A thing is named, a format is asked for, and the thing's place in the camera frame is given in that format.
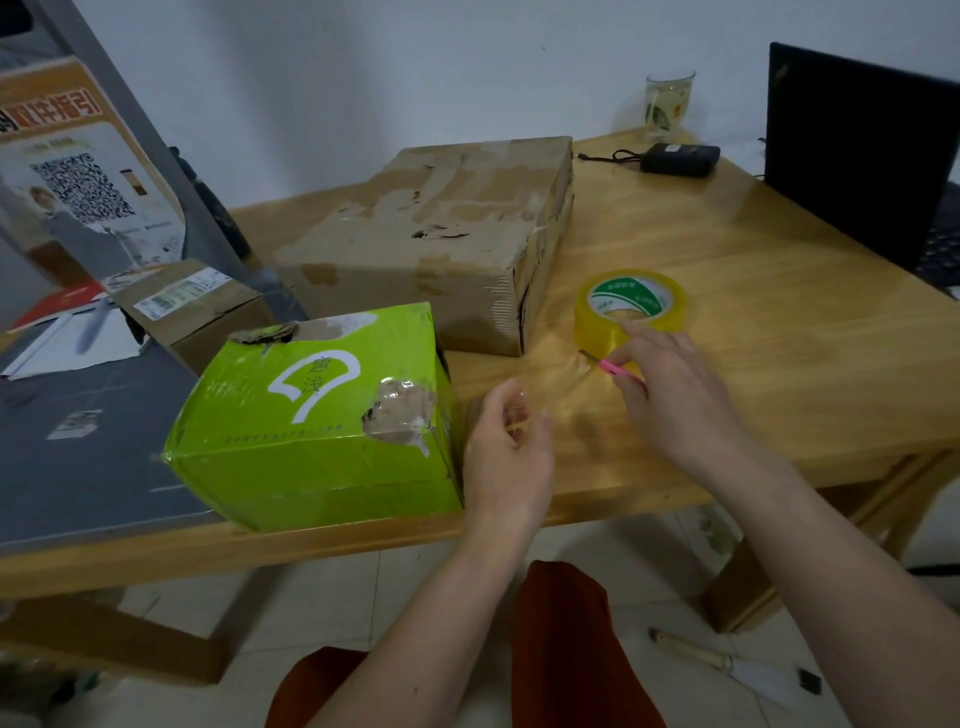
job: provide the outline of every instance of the yellow packing tape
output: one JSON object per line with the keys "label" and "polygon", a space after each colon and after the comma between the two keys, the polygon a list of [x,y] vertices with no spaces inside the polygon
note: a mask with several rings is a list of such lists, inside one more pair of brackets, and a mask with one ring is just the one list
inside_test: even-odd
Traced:
{"label": "yellow packing tape", "polygon": [[609,271],[577,291],[573,335],[579,349],[602,359],[627,340],[622,321],[679,331],[686,325],[686,312],[686,293],[675,280],[639,268]]}

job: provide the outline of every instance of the person's left hand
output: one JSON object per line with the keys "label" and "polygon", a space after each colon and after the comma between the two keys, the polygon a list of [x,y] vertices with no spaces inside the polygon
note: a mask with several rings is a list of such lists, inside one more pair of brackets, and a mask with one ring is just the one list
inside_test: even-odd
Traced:
{"label": "person's left hand", "polygon": [[504,429],[526,415],[519,379],[491,389],[464,454],[464,538],[493,540],[521,555],[553,497],[553,425],[547,414],[529,421],[525,437]]}

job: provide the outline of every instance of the cardboard box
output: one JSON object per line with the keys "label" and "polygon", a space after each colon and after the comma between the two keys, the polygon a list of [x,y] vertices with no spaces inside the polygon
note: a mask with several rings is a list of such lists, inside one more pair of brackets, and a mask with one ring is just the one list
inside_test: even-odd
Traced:
{"label": "cardboard box", "polygon": [[453,396],[430,306],[231,336],[163,454],[210,507],[257,531],[461,506]]}
{"label": "cardboard box", "polygon": [[277,272],[311,317],[428,301],[447,349],[519,356],[573,202],[571,139],[404,149]]}
{"label": "cardboard box", "polygon": [[231,333],[277,323],[259,293],[199,260],[160,266],[111,295],[198,376]]}

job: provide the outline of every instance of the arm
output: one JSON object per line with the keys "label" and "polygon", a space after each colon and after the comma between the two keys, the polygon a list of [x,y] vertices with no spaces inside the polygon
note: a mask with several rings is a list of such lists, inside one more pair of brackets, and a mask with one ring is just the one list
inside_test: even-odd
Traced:
{"label": "arm", "polygon": [[649,399],[616,378],[654,449],[708,489],[750,539],[854,725],[956,725],[960,619],[754,440],[685,334],[625,325]]}
{"label": "arm", "polygon": [[545,415],[518,445],[516,379],[491,390],[464,456],[463,534],[390,631],[324,705],[310,728],[453,722],[493,612],[543,523],[553,495]]}

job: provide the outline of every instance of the putty knife on floor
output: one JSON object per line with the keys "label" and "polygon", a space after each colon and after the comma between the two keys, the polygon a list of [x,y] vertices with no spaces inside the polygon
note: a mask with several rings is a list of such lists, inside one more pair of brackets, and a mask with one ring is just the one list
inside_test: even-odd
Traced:
{"label": "putty knife on floor", "polygon": [[[741,685],[749,688],[757,695],[765,697],[770,702],[776,703],[784,710],[792,711],[794,709],[796,704],[795,690],[798,686],[814,694],[820,694],[820,678],[807,670],[800,671],[799,679],[791,679],[789,675],[780,672],[778,669],[685,642],[654,627],[650,628],[648,634],[655,643],[729,675]],[[811,682],[816,682],[815,690],[810,685]]]}

